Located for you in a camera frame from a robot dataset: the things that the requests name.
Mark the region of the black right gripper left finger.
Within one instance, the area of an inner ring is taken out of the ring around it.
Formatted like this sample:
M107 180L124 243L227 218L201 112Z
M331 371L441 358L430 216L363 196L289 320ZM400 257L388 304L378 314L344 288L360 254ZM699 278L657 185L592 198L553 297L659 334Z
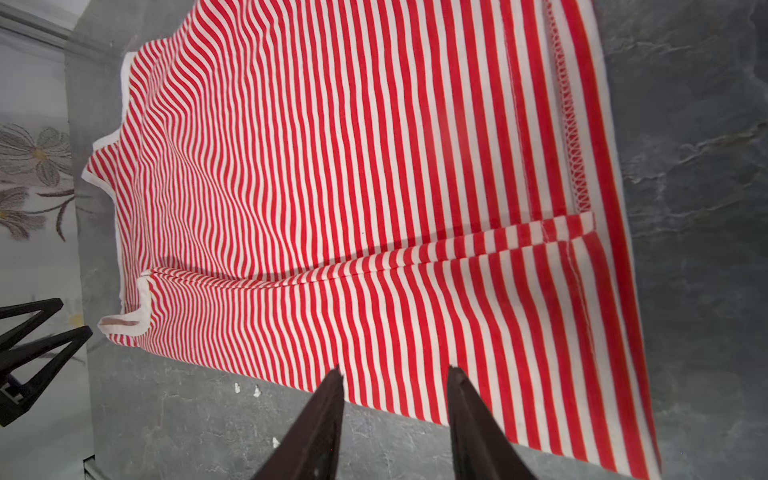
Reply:
M333 369L252 479L335 479L344 405L343 375Z

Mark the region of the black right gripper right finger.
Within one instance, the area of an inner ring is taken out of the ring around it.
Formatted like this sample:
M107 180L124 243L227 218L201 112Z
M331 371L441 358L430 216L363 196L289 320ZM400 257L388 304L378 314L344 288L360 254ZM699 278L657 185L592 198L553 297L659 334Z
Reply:
M458 367L449 370L446 395L456 479L536 478Z

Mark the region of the red white striped tank top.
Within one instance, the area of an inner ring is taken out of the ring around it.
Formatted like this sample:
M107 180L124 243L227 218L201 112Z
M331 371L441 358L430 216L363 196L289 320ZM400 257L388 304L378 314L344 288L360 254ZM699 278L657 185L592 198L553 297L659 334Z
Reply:
M128 53L83 171L119 345L657 479L589 1L200 1Z

